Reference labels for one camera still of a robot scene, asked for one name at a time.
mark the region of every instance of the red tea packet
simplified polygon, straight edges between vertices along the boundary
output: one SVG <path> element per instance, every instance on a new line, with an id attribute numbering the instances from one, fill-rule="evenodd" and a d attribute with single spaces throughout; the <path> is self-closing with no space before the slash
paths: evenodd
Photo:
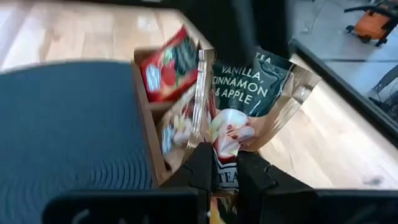
<path id="1" fill-rule="evenodd" d="M 182 27 L 160 50 L 140 64 L 148 100 L 176 101 L 198 76 L 198 50 Z"/>

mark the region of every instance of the tile floor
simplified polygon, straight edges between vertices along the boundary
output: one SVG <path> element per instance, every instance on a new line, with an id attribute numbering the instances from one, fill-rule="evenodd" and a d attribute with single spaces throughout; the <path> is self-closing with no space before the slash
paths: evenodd
<path id="1" fill-rule="evenodd" d="M 346 26 L 355 25 L 363 12 L 344 13 L 344 9 L 365 4 L 363 0 L 298 0 L 295 7 L 298 40 L 363 95 L 398 64 L 398 29 L 380 47 L 374 46 L 376 42 L 364 44 L 345 31 Z"/>

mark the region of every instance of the light wood floor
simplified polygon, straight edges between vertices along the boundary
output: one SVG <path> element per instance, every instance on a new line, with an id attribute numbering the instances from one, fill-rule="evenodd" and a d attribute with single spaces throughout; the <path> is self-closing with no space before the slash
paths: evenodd
<path id="1" fill-rule="evenodd" d="M 180 26 L 170 11 L 0 2 L 0 69 L 130 60 L 136 47 L 162 45 Z M 398 189 L 398 150 L 324 82 L 261 154 L 312 187 Z"/>

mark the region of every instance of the foil packet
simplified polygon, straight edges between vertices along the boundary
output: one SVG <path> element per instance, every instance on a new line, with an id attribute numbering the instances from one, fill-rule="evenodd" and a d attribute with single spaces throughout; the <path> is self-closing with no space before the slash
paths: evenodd
<path id="1" fill-rule="evenodd" d="M 208 107 L 218 189 L 237 192 L 238 151 L 255 152 L 270 141 L 300 108 L 320 78 L 261 49 L 251 66 L 235 67 L 218 61 L 211 66 Z"/>

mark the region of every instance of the wooden box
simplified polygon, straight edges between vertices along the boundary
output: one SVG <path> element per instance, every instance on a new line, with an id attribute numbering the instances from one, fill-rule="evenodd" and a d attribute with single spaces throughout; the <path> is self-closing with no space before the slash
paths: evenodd
<path id="1" fill-rule="evenodd" d="M 173 103 L 148 102 L 144 82 L 138 65 L 155 50 L 157 49 L 155 48 L 136 49 L 134 51 L 134 60 L 131 61 L 131 67 L 133 71 L 134 83 L 136 85 L 137 98 L 140 102 L 142 117 L 144 118 L 145 129 L 143 131 L 145 132 L 145 136 L 149 143 L 147 156 L 150 161 L 149 169 L 152 172 L 151 173 L 152 183 L 153 183 L 152 185 L 154 188 L 157 188 L 165 179 L 166 166 L 162 155 L 162 150 L 160 148 L 159 138 L 157 136 L 155 126 L 157 122 L 159 122 L 160 119 L 162 119 L 164 113 L 171 108 Z"/>

